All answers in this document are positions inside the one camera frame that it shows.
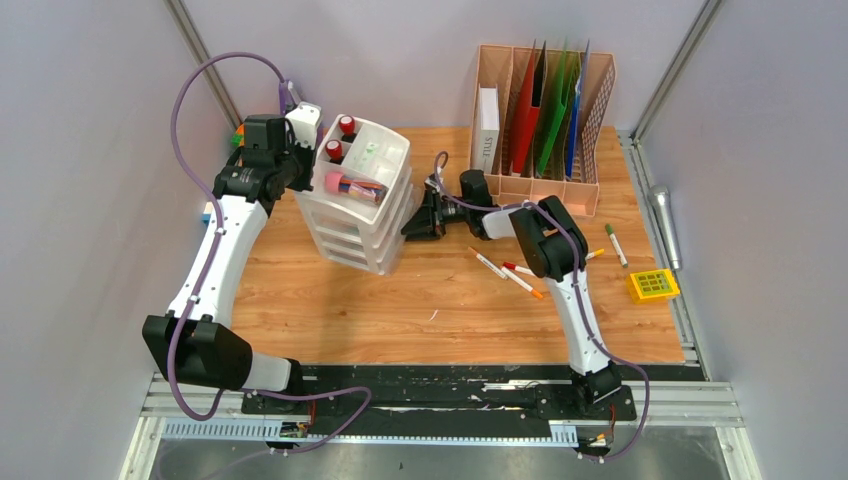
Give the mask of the white hardcover book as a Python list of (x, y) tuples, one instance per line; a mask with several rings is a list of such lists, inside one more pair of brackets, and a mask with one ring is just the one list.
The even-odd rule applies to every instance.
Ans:
[(477, 91), (472, 135), (471, 167), (491, 174), (500, 134), (499, 90), (482, 87)]

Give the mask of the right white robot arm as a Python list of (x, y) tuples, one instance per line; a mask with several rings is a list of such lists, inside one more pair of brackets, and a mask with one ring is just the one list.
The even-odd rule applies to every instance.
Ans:
[(562, 201), (498, 206), (480, 170), (459, 176), (461, 195), (443, 191), (441, 176), (430, 175), (422, 203), (401, 229), (408, 241), (442, 238), (446, 226), (464, 223), (482, 240), (514, 238), (532, 274), (542, 279), (554, 300), (573, 371), (571, 403), (584, 417), (596, 417), (621, 388), (621, 376), (605, 347), (590, 300), (588, 243)]

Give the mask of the green folder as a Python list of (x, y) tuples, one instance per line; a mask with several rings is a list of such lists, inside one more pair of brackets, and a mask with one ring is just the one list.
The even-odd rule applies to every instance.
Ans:
[(560, 50), (547, 52), (540, 117), (533, 144), (535, 178), (564, 179), (567, 131), (579, 55), (568, 49), (568, 42)]

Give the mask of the red folder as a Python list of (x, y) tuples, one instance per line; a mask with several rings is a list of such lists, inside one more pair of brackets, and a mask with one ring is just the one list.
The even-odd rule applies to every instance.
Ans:
[(509, 174), (514, 177), (521, 177), (525, 171), (540, 115), (546, 69), (547, 42), (544, 41), (540, 48), (533, 45), (530, 51), (510, 125)]

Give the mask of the pink plastic file organizer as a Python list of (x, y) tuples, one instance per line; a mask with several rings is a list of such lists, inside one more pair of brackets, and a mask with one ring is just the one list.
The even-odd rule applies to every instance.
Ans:
[(479, 46), (469, 164), (496, 202), (554, 195), (573, 215), (595, 215), (596, 147), (616, 78), (614, 55), (591, 46)]

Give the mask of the red black stamp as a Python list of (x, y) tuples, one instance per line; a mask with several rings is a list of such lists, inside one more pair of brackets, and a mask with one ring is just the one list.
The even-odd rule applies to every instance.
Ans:
[(339, 140), (329, 140), (325, 145), (325, 152), (328, 155), (329, 162), (337, 165), (343, 162), (344, 150)]

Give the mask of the yellow cap white marker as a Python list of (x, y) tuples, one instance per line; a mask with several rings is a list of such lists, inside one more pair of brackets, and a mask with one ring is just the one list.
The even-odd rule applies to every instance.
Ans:
[(605, 253), (605, 249), (600, 248), (600, 249), (597, 249), (597, 250), (594, 250), (594, 251), (592, 251), (592, 252), (588, 253), (588, 254), (585, 256), (585, 259), (588, 261), (588, 260), (590, 260), (590, 259), (593, 259), (593, 258), (596, 258), (596, 257), (598, 257), (598, 256), (601, 256), (601, 255), (603, 255), (604, 253)]

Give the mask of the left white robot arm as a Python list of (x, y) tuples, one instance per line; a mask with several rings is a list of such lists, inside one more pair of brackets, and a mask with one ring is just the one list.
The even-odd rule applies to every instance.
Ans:
[(246, 119), (243, 145), (214, 180), (212, 214), (190, 273), (165, 314), (148, 316), (142, 328), (171, 384), (267, 390), (283, 413), (304, 405), (300, 363), (255, 351), (231, 325), (253, 245), (285, 191), (310, 189), (322, 138), (320, 120), (298, 120), (294, 113)]

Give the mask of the white plastic drawer unit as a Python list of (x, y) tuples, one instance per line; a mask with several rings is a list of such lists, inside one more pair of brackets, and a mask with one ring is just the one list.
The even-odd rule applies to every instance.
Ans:
[[(388, 127), (355, 116), (356, 139), (352, 144), (343, 142), (338, 127), (343, 115), (337, 116), (316, 154), (313, 190), (298, 193), (295, 198), (322, 257), (388, 276), (399, 261), (405, 241), (401, 227), (415, 209), (411, 143)], [(340, 165), (329, 162), (325, 152), (326, 143), (333, 139), (343, 146)], [(380, 182), (389, 192), (379, 206), (332, 194), (324, 185), (325, 175), (332, 171)]]

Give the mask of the pink highlighter pack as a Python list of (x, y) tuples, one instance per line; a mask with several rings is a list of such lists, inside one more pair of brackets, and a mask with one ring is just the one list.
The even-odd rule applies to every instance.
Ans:
[(327, 173), (324, 177), (324, 185), (325, 189), (332, 194), (347, 195), (357, 201), (377, 206), (383, 203), (389, 192), (389, 189), (380, 182), (338, 171)]

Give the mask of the blue folder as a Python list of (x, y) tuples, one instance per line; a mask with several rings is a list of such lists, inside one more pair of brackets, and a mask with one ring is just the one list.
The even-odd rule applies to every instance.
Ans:
[(588, 58), (590, 56), (590, 47), (591, 41), (588, 40), (586, 42), (586, 46), (582, 54), (579, 55), (579, 62), (577, 63), (577, 71), (574, 82), (574, 92), (573, 92), (573, 103), (571, 109), (571, 116), (568, 127), (568, 135), (566, 142), (566, 156), (565, 156), (565, 178), (570, 180), (572, 178), (573, 173), (573, 165), (576, 154), (576, 145), (577, 145), (577, 130), (578, 130), (578, 120), (579, 120), (579, 112), (580, 112), (580, 104), (581, 104), (581, 95), (583, 89), (583, 83), (585, 80)]

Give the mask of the red cap white marker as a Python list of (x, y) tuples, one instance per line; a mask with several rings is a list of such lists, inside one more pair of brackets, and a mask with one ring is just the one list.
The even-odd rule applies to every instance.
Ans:
[(510, 262), (504, 262), (503, 267), (511, 271), (518, 272), (524, 275), (535, 276), (535, 273), (528, 267), (517, 265)]

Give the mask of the green cap white marker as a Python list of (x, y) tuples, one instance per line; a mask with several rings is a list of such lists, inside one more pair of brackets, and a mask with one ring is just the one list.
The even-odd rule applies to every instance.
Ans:
[(619, 239), (616, 235), (616, 232), (615, 232), (613, 226), (611, 224), (606, 224), (605, 225), (605, 231), (606, 231), (606, 233), (607, 233), (607, 235), (610, 239), (610, 242), (613, 246), (613, 249), (616, 253), (616, 256), (617, 256), (617, 258), (620, 262), (620, 265), (623, 268), (627, 268), (629, 266), (629, 262), (628, 262), (628, 259), (627, 259), (626, 255), (625, 255), (625, 253), (622, 249), (622, 246), (619, 242)]

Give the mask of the red round stamp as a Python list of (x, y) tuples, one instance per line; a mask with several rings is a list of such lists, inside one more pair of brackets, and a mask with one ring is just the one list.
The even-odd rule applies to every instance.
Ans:
[(343, 115), (339, 118), (338, 127), (341, 132), (341, 140), (352, 144), (357, 136), (356, 120), (350, 115)]

